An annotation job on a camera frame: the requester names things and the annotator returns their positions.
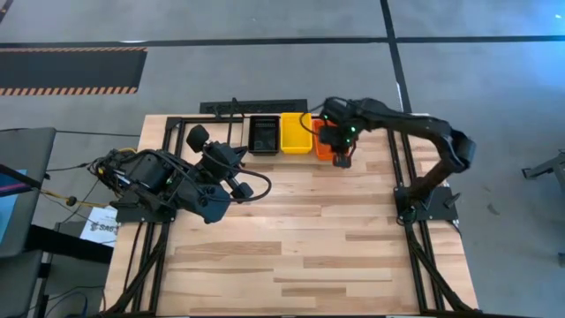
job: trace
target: yellow bin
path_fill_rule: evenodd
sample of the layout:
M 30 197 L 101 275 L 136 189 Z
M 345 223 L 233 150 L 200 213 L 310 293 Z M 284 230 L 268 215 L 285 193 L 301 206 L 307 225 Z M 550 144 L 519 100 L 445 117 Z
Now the yellow bin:
M 303 113 L 281 114 L 281 150 L 285 154 L 307 154 L 312 150 L 312 134 L 300 125 Z M 312 130 L 312 114 L 302 117 L 304 126 Z

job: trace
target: plastic container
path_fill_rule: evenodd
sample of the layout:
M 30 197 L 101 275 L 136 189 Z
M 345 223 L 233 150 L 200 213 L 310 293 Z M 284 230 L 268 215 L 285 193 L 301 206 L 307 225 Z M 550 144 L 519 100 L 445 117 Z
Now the plastic container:
M 314 119 L 313 120 L 313 127 L 316 133 L 320 133 L 320 127 L 324 125 L 324 121 L 321 119 Z M 329 145 L 320 143 L 318 136 L 314 136 L 314 148 L 316 149 L 316 155 L 320 161 L 331 161 L 334 158 L 334 154 L 332 153 L 332 148 Z
M 247 147 L 253 155 L 276 155 L 279 152 L 278 116 L 249 117 L 249 140 Z
M 301 155 L 312 150 L 312 134 L 300 125 L 304 113 L 281 114 L 281 150 L 285 154 Z M 312 130 L 312 114 L 306 113 L 302 119 L 304 126 Z

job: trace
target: concrete floor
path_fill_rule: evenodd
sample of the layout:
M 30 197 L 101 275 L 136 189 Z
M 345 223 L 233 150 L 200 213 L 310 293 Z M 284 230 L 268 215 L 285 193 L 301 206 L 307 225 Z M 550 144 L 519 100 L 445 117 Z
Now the concrete floor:
M 396 36 L 565 34 L 560 0 L 388 0 Z M 296 36 L 386 36 L 377 0 L 15 0 L 0 42 L 93 42 Z M 411 105 L 449 120 L 478 143 L 472 169 L 449 181 L 480 307 L 561 317 L 565 311 L 563 198 L 553 176 L 522 178 L 565 148 L 565 43 L 400 44 Z M 139 134 L 143 117 L 196 113 L 199 102 L 371 96 L 399 109 L 387 44 L 150 48 L 139 92 L 0 97 L 0 129 Z M 138 138 L 58 134 L 50 168 L 83 163 Z M 84 195 L 86 171 L 46 187 Z M 111 193 L 97 187 L 92 201 Z M 65 211 L 41 200 L 34 222 Z

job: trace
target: wooden table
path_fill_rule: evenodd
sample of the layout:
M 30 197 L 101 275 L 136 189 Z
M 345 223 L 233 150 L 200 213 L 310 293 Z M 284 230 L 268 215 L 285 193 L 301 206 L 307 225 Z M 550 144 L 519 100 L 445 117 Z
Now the wooden table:
M 139 149 L 161 147 L 166 117 L 146 116 Z M 211 140 L 226 140 L 227 124 L 204 126 Z M 234 124 L 232 146 L 240 144 L 242 128 Z M 426 140 L 412 138 L 411 145 L 423 174 L 438 160 L 437 152 Z M 200 159 L 187 145 L 182 157 L 192 163 Z M 234 204 L 221 222 L 210 225 L 179 211 L 170 230 L 158 315 L 418 312 L 406 239 L 396 224 L 396 180 L 386 131 L 360 135 L 348 170 L 299 163 L 249 163 L 247 168 L 273 181 L 266 198 Z M 255 193 L 266 188 L 260 179 L 241 174 L 238 179 Z M 109 304 L 122 292 L 137 227 L 125 224 L 119 230 L 105 289 Z M 463 301 L 477 307 L 459 235 L 443 221 L 429 227 L 439 271 Z M 137 272 L 144 230 L 130 279 Z M 148 306 L 152 274 L 146 282 L 142 309 Z

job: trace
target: orange bin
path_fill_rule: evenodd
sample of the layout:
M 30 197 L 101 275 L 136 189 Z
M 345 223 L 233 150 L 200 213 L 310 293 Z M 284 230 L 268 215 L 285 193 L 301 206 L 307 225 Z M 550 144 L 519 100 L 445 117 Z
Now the orange bin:
M 322 119 L 314 119 L 312 121 L 313 130 L 315 133 L 320 133 L 320 127 L 324 125 L 324 121 Z M 328 125 L 335 126 L 333 123 L 328 121 Z M 318 136 L 314 136 L 314 147 L 316 148 L 316 155 L 318 159 L 321 161 L 331 161 L 334 157 L 332 153 L 332 148 L 329 145 L 323 144 L 319 141 Z

